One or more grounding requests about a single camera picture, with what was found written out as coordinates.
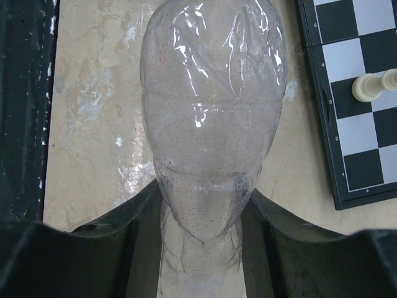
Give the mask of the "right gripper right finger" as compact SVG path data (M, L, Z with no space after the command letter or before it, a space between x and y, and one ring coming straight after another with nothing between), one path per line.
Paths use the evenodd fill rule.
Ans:
M395 297L396 231L321 228L254 191L241 216L248 297Z

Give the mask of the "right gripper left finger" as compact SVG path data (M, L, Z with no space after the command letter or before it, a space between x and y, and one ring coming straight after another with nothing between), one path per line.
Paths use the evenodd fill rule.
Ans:
M162 195L157 181L72 232L1 224L2 297L156 297Z

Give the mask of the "yellow cap clear bottle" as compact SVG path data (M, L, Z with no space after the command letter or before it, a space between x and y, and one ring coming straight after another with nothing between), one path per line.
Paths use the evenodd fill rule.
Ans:
M241 214L282 111L287 49L269 1L164 1L141 47L162 194L159 297L244 297Z

